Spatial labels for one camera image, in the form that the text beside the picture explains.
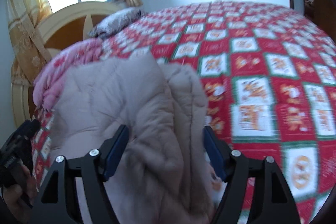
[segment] blue gripper pad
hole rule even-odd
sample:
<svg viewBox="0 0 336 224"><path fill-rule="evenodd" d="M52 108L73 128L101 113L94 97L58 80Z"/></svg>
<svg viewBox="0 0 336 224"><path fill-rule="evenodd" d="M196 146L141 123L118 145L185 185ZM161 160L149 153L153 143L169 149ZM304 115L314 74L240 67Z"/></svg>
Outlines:
<svg viewBox="0 0 336 224"><path fill-rule="evenodd" d="M129 130L126 126L122 129L120 127L116 134L118 134L116 136L117 139L106 157L105 171L103 173L106 181L114 176L129 139Z"/></svg>
<svg viewBox="0 0 336 224"><path fill-rule="evenodd" d="M203 134L204 134L204 141L203 141L204 148L205 151L208 153L211 165L215 170L216 175L220 177L222 181L226 181L227 174L225 172L224 157L220 152L219 148L217 147L217 145L220 145L220 141L216 138L210 126L204 127Z"/></svg>

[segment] red quilt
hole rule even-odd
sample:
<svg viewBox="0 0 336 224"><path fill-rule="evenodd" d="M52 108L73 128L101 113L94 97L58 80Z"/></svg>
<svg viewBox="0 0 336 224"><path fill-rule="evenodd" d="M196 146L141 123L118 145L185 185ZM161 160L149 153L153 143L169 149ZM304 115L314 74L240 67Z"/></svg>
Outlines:
<svg viewBox="0 0 336 224"><path fill-rule="evenodd" d="M304 16L272 4L192 4L147 15L103 50L104 58L150 51L159 63L191 65L209 97L205 124L247 157L276 159L303 223L321 208L336 182L336 46ZM36 115L43 126L33 140L40 182L50 164L52 115Z"/></svg>

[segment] metal screw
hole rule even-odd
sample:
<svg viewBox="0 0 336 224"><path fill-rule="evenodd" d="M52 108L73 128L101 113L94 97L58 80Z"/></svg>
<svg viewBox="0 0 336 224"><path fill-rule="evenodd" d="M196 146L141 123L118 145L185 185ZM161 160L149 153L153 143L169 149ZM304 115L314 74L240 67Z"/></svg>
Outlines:
<svg viewBox="0 0 336 224"><path fill-rule="evenodd" d="M99 150L98 149L92 149L90 152L89 152L90 156L92 157L95 157L96 155L99 154Z"/></svg>
<svg viewBox="0 0 336 224"><path fill-rule="evenodd" d="M239 157L242 153L239 150L232 150L231 155L234 157Z"/></svg>
<svg viewBox="0 0 336 224"><path fill-rule="evenodd" d="M266 161L267 161L268 163L273 163L273 162L274 162L274 158L273 158L272 156L267 156L267 157L266 157Z"/></svg>
<svg viewBox="0 0 336 224"><path fill-rule="evenodd" d="M58 156L58 157L56 158L56 162L58 162L58 163L62 162L63 160L64 160L64 157L63 157L63 156Z"/></svg>

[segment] wooden headboard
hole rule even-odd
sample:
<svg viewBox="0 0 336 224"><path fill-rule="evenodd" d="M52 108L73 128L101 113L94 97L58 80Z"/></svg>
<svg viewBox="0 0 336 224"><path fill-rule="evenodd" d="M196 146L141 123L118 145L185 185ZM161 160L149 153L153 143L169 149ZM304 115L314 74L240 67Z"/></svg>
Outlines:
<svg viewBox="0 0 336 224"><path fill-rule="evenodd" d="M87 33L106 16L122 8L109 2L83 2L68 6L52 14L36 27L52 57L68 46L87 39ZM36 108L32 98L33 88L12 84L12 108L18 127Z"/></svg>

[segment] gray pillow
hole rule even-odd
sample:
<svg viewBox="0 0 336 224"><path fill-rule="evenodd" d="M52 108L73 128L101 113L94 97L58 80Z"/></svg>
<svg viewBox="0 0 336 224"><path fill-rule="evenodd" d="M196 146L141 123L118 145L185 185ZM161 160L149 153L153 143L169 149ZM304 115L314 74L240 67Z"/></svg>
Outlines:
<svg viewBox="0 0 336 224"><path fill-rule="evenodd" d="M89 33L89 37L107 38L120 32L123 28L147 15L141 8L131 7L109 15L97 24Z"/></svg>

